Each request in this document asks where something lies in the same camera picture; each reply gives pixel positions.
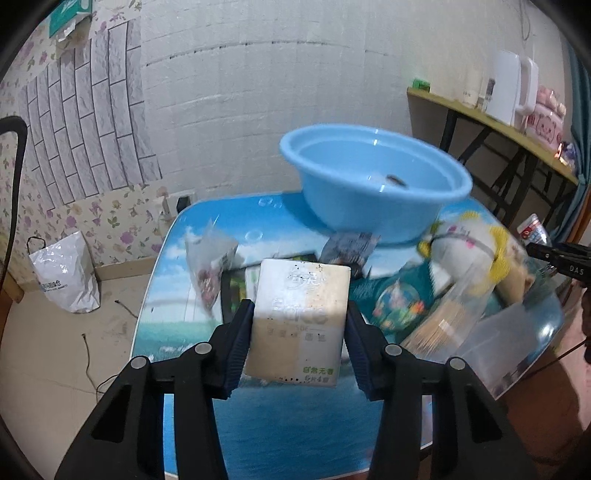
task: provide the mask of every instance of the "white tissue pack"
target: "white tissue pack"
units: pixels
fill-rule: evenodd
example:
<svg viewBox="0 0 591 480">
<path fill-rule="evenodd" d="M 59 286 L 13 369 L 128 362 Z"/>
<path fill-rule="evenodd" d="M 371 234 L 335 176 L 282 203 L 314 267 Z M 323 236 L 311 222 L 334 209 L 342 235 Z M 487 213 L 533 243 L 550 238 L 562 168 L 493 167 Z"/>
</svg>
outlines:
<svg viewBox="0 0 591 480">
<path fill-rule="evenodd" d="M 350 268 L 268 258 L 261 263 L 246 375 L 335 387 Z"/>
</svg>

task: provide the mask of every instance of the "curtain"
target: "curtain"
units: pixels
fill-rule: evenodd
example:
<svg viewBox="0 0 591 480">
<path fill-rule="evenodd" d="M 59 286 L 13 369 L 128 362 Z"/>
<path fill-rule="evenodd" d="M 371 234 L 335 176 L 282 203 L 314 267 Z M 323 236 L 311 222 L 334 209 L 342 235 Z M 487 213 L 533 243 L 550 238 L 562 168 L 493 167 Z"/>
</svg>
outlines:
<svg viewBox="0 0 591 480">
<path fill-rule="evenodd" d="M 591 78 L 569 45 L 570 72 L 573 81 L 573 122 L 570 132 L 577 151 L 579 185 L 561 223 L 550 236 L 557 242 L 566 242 L 579 216 L 584 213 L 589 180 L 591 178 Z"/>
</svg>

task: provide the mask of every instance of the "wooden shelf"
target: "wooden shelf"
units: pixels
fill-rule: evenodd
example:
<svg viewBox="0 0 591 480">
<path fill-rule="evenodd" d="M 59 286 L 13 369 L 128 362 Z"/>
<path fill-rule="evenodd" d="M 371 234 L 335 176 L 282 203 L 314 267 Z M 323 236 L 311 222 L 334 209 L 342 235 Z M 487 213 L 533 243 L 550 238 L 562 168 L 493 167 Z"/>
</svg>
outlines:
<svg viewBox="0 0 591 480">
<path fill-rule="evenodd" d="M 570 180 L 575 185 L 579 184 L 577 177 L 575 177 L 571 173 L 570 169 L 566 165 L 564 165 L 560 160 L 558 160 L 558 158 L 554 158 L 554 155 L 548 150 L 546 150 L 544 147 L 542 147 L 539 143 L 535 142 L 529 137 L 526 137 L 524 134 L 520 133 L 514 127 L 499 122 L 493 117 L 479 110 L 476 110 L 475 108 L 466 106 L 463 103 L 458 102 L 457 100 L 450 100 L 448 98 L 435 95 L 430 92 L 426 92 L 425 90 L 408 88 L 407 95 L 422 98 L 431 103 L 436 103 L 437 105 L 444 106 L 445 108 L 454 110 L 466 117 L 472 118 L 482 125 L 486 125 L 487 127 L 492 128 L 499 135 L 502 135 L 503 137 L 515 142 L 520 147 L 525 148 L 531 154 L 535 155 L 542 162 L 544 162 L 546 165 L 552 168 L 552 170 L 554 170 L 556 173 L 562 175 L 565 179 Z"/>
</svg>

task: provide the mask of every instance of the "yellow plush toy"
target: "yellow plush toy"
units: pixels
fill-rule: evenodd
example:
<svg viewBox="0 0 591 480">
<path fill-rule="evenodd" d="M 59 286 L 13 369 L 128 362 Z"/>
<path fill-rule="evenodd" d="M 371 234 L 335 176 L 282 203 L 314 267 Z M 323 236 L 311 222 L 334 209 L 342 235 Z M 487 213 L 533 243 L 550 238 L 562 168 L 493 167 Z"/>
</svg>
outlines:
<svg viewBox="0 0 591 480">
<path fill-rule="evenodd" d="M 443 268 L 454 283 L 472 265 L 478 265 L 483 277 L 497 285 L 497 292 L 507 304 L 521 301 L 532 283 L 522 249 L 507 229 L 484 222 L 477 212 L 434 223 L 418 250 Z"/>
</svg>

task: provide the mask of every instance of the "white plastic bag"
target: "white plastic bag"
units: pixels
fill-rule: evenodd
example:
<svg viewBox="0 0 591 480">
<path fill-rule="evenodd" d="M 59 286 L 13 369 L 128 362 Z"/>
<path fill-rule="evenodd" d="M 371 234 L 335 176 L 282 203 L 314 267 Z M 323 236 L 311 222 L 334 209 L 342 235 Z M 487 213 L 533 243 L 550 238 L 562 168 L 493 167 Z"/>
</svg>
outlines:
<svg viewBox="0 0 591 480">
<path fill-rule="evenodd" d="M 213 317 L 212 309 L 220 293 L 222 271 L 230 267 L 238 241 L 210 223 L 201 238 L 185 238 L 185 247 L 191 283 L 203 310 Z"/>
<path fill-rule="evenodd" d="M 99 286 L 96 282 L 90 252 L 81 232 L 73 233 L 58 243 L 30 253 L 29 258 L 45 296 L 64 310 L 86 313 L 100 306 Z"/>
</svg>

